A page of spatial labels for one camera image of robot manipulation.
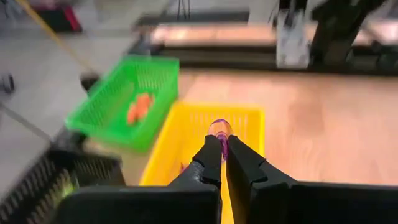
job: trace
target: yellow plastic basket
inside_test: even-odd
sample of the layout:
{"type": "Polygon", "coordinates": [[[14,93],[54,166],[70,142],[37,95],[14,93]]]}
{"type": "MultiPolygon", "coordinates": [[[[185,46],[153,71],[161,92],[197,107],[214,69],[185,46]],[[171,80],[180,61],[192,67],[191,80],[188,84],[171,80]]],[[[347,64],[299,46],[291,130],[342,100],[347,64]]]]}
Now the yellow plastic basket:
{"type": "MultiPolygon", "coordinates": [[[[210,124],[227,120],[234,135],[264,156],[264,112],[259,108],[193,105],[177,102],[170,110],[140,185],[168,185],[205,142],[210,124]]],[[[225,164],[221,168],[222,223],[233,223],[225,164]]]]}

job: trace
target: wooden table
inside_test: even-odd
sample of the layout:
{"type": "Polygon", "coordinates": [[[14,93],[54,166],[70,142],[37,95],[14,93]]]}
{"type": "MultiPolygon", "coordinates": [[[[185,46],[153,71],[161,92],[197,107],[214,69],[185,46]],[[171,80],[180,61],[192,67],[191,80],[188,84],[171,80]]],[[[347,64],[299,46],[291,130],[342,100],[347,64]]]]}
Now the wooden table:
{"type": "MultiPolygon", "coordinates": [[[[385,42],[395,41],[396,27],[395,23],[374,26],[381,30],[378,32],[385,42]]],[[[213,39],[223,44],[250,37],[257,38],[258,42],[274,42],[271,31],[263,38],[253,35],[263,34],[267,29],[261,26],[246,29],[168,27],[161,35],[159,32],[154,35],[171,44],[178,44],[178,40],[180,44],[194,44],[192,39],[213,39]],[[241,34],[241,38],[232,34],[241,34]]],[[[357,43],[368,41],[362,35],[357,43]]],[[[297,180],[398,185],[396,78],[182,69],[179,91],[180,100],[185,101],[263,107],[267,160],[297,180]]],[[[150,153],[126,152],[92,139],[86,148],[122,156],[124,177],[129,185],[138,184],[150,156],[150,153]]]]}

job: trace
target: black basket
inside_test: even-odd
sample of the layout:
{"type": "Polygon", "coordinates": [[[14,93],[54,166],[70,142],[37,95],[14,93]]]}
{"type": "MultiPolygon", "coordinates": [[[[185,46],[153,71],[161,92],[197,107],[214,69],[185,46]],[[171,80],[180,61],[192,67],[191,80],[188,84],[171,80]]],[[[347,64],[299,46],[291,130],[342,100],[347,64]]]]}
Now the black basket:
{"type": "Polygon", "coordinates": [[[92,154],[48,150],[0,204],[0,223],[47,223],[68,191],[89,185],[125,185],[120,162],[92,154]]]}

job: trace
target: green basket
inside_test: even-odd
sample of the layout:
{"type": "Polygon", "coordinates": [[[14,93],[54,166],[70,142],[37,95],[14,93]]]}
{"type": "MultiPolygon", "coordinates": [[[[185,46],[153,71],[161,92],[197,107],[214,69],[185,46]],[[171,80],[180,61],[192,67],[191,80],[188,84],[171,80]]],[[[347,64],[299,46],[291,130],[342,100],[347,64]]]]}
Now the green basket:
{"type": "Polygon", "coordinates": [[[178,96],[178,70],[178,60],[171,58],[123,59],[67,118],[67,128],[147,151],[178,96]],[[140,93],[154,94],[155,101],[147,116],[131,126],[127,111],[140,93]]]}

